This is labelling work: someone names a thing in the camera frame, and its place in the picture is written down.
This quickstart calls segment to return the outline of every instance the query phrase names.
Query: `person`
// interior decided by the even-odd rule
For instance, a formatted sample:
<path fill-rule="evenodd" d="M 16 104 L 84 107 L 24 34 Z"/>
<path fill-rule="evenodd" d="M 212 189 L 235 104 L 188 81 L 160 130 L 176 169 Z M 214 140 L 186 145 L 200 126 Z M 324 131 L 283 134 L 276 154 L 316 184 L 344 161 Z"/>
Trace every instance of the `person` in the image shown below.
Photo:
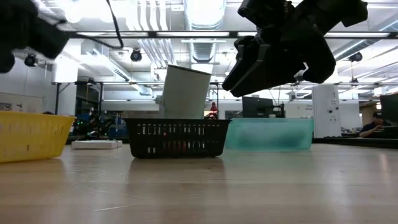
<path fill-rule="evenodd" d="M 383 117 L 380 112 L 373 113 L 373 122 L 363 126 L 362 130 L 359 132 L 359 136 L 362 138 L 371 137 L 372 133 L 379 130 L 384 125 Z"/>
<path fill-rule="evenodd" d="M 212 102 L 212 103 L 211 103 L 211 108 L 210 108 L 210 110 L 211 110 L 211 113 L 212 113 L 214 119 L 218 119 L 218 114 L 217 114 L 217 113 L 218 113 L 218 108 L 217 108 L 215 102 Z"/>

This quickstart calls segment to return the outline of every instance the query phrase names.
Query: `black plastic basket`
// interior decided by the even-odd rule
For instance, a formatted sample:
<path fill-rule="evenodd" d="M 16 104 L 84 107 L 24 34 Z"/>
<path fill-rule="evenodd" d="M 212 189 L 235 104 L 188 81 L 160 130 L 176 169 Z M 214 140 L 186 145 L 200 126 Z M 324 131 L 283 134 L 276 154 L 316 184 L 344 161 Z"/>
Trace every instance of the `black plastic basket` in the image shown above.
<path fill-rule="evenodd" d="M 124 119 L 136 158 L 220 156 L 229 120 Z"/>

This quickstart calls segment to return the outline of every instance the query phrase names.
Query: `yellow plastic basket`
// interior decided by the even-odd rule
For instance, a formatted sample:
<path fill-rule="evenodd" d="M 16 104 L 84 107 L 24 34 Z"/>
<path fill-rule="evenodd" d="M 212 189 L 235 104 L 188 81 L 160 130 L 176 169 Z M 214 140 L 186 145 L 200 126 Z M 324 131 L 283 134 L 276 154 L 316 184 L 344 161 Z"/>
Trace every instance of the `yellow plastic basket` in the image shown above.
<path fill-rule="evenodd" d="M 0 111 L 0 162 L 62 154 L 74 117 Z"/>

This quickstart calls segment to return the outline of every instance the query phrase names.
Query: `desk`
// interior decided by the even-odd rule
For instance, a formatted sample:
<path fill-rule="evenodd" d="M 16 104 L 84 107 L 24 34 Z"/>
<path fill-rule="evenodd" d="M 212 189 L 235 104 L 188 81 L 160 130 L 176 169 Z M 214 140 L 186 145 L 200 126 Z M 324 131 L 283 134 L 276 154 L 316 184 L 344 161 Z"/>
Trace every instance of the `desk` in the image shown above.
<path fill-rule="evenodd" d="M 12 224 L 398 223 L 398 151 L 314 144 L 303 152 L 137 160 L 129 146 L 65 149 L 0 164 Z"/>
<path fill-rule="evenodd" d="M 312 143 L 337 144 L 344 146 L 378 147 L 383 149 L 398 149 L 398 139 L 378 138 L 317 138 Z"/>

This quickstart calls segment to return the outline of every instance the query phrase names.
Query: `computer monitor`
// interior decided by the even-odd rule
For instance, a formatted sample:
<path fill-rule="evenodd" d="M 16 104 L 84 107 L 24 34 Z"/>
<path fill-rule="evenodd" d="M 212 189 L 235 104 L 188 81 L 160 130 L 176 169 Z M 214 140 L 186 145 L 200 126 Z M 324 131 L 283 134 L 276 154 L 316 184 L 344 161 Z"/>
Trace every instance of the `computer monitor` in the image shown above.
<path fill-rule="evenodd" d="M 381 114 L 385 121 L 398 122 L 398 93 L 392 95 L 381 95 Z"/>
<path fill-rule="evenodd" d="M 270 114 L 274 114 L 271 99 L 244 96 L 242 107 L 244 118 L 268 118 Z"/>

